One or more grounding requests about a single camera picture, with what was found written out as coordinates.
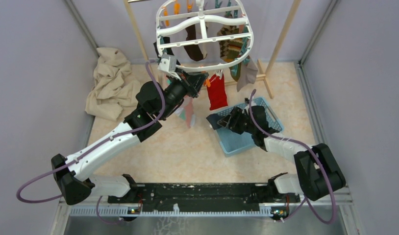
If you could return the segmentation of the white hanger clip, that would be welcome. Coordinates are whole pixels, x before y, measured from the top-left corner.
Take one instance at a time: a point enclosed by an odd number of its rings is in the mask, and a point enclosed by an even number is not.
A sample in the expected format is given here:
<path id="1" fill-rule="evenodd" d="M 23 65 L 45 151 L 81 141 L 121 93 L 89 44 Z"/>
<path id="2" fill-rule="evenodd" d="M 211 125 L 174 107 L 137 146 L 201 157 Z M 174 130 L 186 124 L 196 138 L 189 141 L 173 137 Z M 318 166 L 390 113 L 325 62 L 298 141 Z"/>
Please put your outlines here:
<path id="1" fill-rule="evenodd" d="M 223 77 L 223 75 L 224 75 L 224 72 L 223 72 L 223 70 L 216 70 L 215 73 L 214 73 L 214 75 L 215 75 L 215 78 L 216 78 L 216 79 L 221 80 L 222 77 Z"/>

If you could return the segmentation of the red sock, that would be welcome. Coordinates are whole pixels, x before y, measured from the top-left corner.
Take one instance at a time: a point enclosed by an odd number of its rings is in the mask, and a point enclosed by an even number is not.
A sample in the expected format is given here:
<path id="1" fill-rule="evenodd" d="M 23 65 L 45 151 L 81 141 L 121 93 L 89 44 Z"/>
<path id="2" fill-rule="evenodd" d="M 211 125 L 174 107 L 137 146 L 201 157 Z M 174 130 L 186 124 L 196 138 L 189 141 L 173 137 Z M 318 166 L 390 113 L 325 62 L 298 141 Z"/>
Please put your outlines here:
<path id="1" fill-rule="evenodd" d="M 210 111 L 228 106 L 227 95 L 225 92 L 224 76 L 221 80 L 211 76 L 211 87 L 206 87 L 210 101 Z"/>

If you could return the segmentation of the white round clip hanger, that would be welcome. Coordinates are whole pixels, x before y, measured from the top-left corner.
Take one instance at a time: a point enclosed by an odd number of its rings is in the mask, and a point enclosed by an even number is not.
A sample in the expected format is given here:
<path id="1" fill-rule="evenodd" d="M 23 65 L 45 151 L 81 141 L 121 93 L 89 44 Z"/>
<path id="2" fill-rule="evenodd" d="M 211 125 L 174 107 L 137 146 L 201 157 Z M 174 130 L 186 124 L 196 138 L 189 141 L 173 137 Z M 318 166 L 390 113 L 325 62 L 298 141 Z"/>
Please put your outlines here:
<path id="1" fill-rule="evenodd" d="M 249 56 L 254 43 L 254 34 L 246 14 L 245 8 L 240 0 L 236 1 L 235 5 L 229 4 L 227 7 L 214 8 L 205 10 L 205 2 L 203 0 L 195 1 L 198 11 L 165 15 L 166 7 L 169 4 L 176 3 L 175 0 L 168 0 L 158 9 L 156 13 L 156 48 L 158 50 L 159 58 L 163 54 L 168 54 L 167 50 L 174 47 L 184 47 L 186 45 L 202 45 L 206 43 L 217 43 L 227 39 L 243 38 L 243 47 L 239 56 L 230 63 L 219 63 L 210 66 L 200 67 L 186 67 L 183 65 L 176 65 L 176 69 L 182 69 L 187 72 L 202 72 L 212 70 L 223 70 L 233 67 L 245 60 Z M 230 26 L 243 26 L 239 34 L 232 34 L 227 36 L 209 37 L 207 34 L 206 26 L 208 23 L 218 23 Z M 165 43 L 163 40 L 165 36 L 175 35 L 191 25 L 199 25 L 201 36 L 196 40 L 180 41 L 175 43 Z"/>

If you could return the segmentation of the dark navy sock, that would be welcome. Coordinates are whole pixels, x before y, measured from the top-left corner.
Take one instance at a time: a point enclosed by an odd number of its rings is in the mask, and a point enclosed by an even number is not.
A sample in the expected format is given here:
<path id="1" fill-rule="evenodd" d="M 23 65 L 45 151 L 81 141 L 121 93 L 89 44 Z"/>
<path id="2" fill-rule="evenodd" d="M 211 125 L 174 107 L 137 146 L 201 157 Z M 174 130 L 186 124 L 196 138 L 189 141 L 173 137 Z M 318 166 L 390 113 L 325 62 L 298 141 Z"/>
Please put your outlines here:
<path id="1" fill-rule="evenodd" d="M 206 117 L 206 120 L 209 122 L 210 127 L 213 130 L 218 130 L 220 128 L 225 128 L 226 124 L 219 124 L 219 121 L 223 120 L 225 118 L 225 116 L 221 116 L 219 114 L 210 114 Z"/>

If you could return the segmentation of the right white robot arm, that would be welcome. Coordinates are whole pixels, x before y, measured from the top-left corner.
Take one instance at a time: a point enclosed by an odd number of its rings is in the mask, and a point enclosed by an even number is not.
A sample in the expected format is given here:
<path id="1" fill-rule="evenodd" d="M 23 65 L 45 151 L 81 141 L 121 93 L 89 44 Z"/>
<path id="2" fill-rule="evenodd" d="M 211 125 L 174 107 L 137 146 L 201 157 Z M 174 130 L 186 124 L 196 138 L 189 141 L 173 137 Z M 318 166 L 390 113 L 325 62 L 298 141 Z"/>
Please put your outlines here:
<path id="1" fill-rule="evenodd" d="M 274 202 L 280 202 L 287 193 L 302 194 L 316 201 L 346 185 L 327 144 L 309 145 L 285 137 L 271 127 L 263 106 L 235 107 L 229 114 L 220 115 L 215 126 L 236 134 L 249 133 L 256 146 L 295 164 L 295 174 L 280 173 L 269 180 L 272 185 L 268 187 L 268 197 Z"/>

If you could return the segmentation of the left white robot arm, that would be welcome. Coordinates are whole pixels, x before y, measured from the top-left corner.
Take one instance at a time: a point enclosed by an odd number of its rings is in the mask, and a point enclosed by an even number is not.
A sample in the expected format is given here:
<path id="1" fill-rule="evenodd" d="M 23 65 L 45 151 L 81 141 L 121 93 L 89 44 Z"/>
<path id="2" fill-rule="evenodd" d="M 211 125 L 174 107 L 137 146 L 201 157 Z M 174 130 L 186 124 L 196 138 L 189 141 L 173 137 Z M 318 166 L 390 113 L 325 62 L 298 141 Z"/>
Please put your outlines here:
<path id="1" fill-rule="evenodd" d="M 137 183 L 129 174 L 102 176 L 94 172 L 122 151 L 136 146 L 155 134 L 178 109 L 185 97 L 196 98 L 209 74 L 177 70 L 179 79 L 172 78 L 163 89 L 157 82 L 143 84 L 136 95 L 136 109 L 100 140 L 67 157 L 57 154 L 51 159 L 53 174 L 62 197 L 68 205 L 88 197 L 108 196 L 109 201 L 134 202 L 139 195 Z"/>

